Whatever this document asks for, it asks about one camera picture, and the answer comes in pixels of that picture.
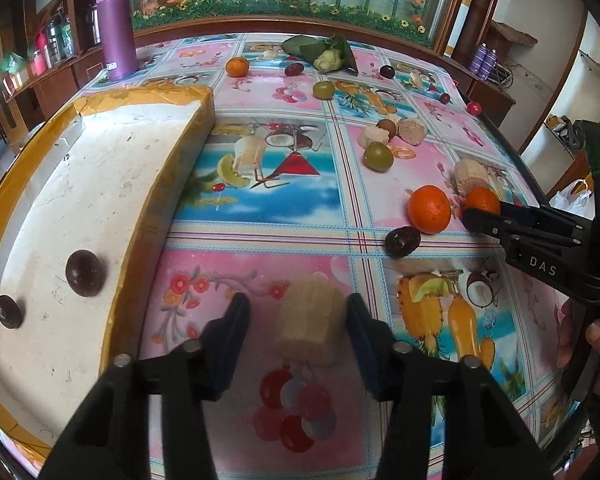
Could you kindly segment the person's right hand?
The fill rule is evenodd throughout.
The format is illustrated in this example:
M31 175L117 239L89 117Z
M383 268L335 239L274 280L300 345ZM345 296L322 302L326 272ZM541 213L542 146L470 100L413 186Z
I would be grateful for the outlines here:
M577 401L591 394L600 397L600 320L586 325L583 309L571 299L560 308L557 366L562 388Z

